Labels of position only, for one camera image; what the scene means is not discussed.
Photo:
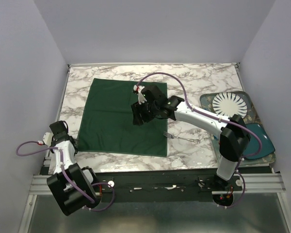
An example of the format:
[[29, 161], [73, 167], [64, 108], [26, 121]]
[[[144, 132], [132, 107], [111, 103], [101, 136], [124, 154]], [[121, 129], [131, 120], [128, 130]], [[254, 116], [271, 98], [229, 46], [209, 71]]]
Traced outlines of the silver metal fork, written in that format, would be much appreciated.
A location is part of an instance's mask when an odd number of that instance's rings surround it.
[[198, 139], [190, 139], [190, 138], [175, 136], [175, 135], [168, 133], [168, 132], [163, 132], [163, 135], [169, 139], [181, 139], [181, 140], [186, 140], [186, 141], [193, 142], [193, 143], [200, 143], [200, 140], [198, 140]]

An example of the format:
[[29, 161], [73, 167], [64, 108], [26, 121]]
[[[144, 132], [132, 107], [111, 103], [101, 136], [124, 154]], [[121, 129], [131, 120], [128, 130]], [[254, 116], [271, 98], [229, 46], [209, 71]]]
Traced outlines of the dark green cloth napkin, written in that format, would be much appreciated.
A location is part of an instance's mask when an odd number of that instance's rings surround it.
[[167, 120], [133, 124], [134, 81], [94, 79], [78, 133], [78, 151], [167, 156]]

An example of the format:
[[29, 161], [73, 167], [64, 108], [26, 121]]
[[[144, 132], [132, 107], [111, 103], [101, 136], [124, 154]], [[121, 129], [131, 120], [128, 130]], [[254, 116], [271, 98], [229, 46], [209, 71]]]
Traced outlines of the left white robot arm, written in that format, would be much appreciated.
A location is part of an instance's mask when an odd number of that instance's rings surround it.
[[53, 133], [50, 150], [55, 154], [56, 166], [47, 185], [57, 204], [66, 216], [82, 207], [96, 207], [101, 200], [95, 193], [97, 176], [90, 167], [81, 168], [75, 162], [77, 143], [68, 134], [67, 123], [60, 120], [49, 127]]

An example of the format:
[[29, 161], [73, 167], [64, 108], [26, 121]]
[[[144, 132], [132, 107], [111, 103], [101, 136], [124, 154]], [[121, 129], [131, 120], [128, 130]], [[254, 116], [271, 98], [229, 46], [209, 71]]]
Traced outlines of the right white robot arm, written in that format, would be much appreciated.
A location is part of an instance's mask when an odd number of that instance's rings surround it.
[[216, 136], [222, 158], [213, 184], [219, 190], [231, 185], [237, 164], [250, 142], [250, 134], [240, 115], [227, 117], [200, 108], [193, 110], [185, 99], [177, 96], [167, 98], [156, 85], [135, 85], [133, 92], [138, 96], [137, 102], [131, 105], [134, 125], [141, 126], [155, 118], [171, 119], [189, 123]]

